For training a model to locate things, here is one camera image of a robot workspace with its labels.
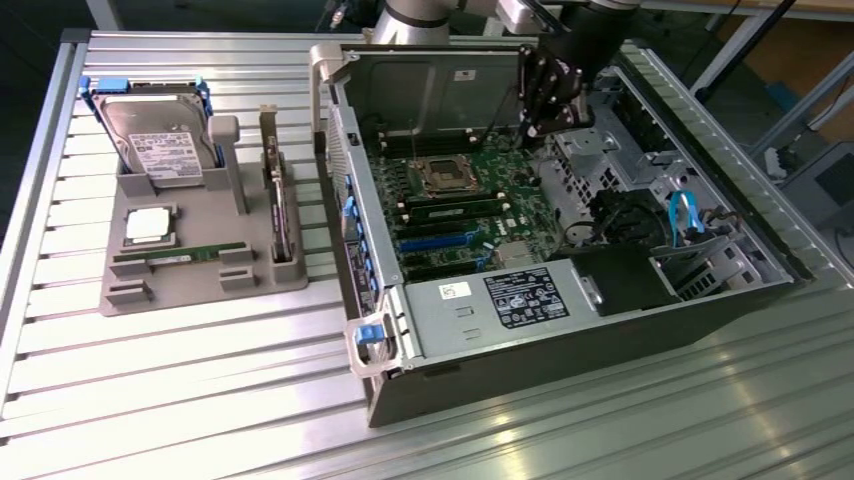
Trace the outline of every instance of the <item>motherboard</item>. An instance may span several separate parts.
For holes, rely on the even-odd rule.
[[[554,252],[559,227],[535,161],[508,135],[448,153],[421,141],[377,149],[371,168],[407,281],[531,265]]]

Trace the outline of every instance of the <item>blue cable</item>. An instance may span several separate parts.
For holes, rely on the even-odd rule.
[[[676,190],[672,192],[672,196],[670,197],[670,208],[667,215],[670,217],[670,230],[672,232],[672,246],[674,248],[678,246],[679,240],[679,225],[678,225],[678,213],[679,213],[679,204],[682,203],[682,198],[684,198],[684,203],[687,204],[687,212],[688,212],[688,227],[696,228],[699,233],[706,231],[706,226],[699,219],[699,215],[696,213],[696,199],[694,198],[694,194],[688,190]]]

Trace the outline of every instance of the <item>green circuit board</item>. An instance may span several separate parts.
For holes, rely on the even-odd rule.
[[[392,245],[408,281],[506,267],[496,252],[508,242],[524,242],[532,263],[544,261],[554,252],[559,233],[552,207],[534,180],[536,172],[527,155],[508,145],[507,136],[492,134],[467,154],[416,158],[372,155]],[[405,242],[441,238],[444,230],[453,232],[449,235],[466,232],[467,244],[403,250]]]

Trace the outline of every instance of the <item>power supply label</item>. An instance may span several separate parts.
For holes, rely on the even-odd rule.
[[[139,163],[153,180],[199,177],[201,164],[188,132],[131,134]]]
[[[496,275],[483,281],[506,328],[523,327],[570,315],[546,267]]]

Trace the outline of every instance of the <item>hard drive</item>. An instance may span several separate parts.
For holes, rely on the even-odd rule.
[[[159,188],[200,185],[201,170],[221,165],[207,133],[204,82],[155,85],[104,78],[89,90],[83,77],[80,94],[104,124],[123,173],[147,174]]]

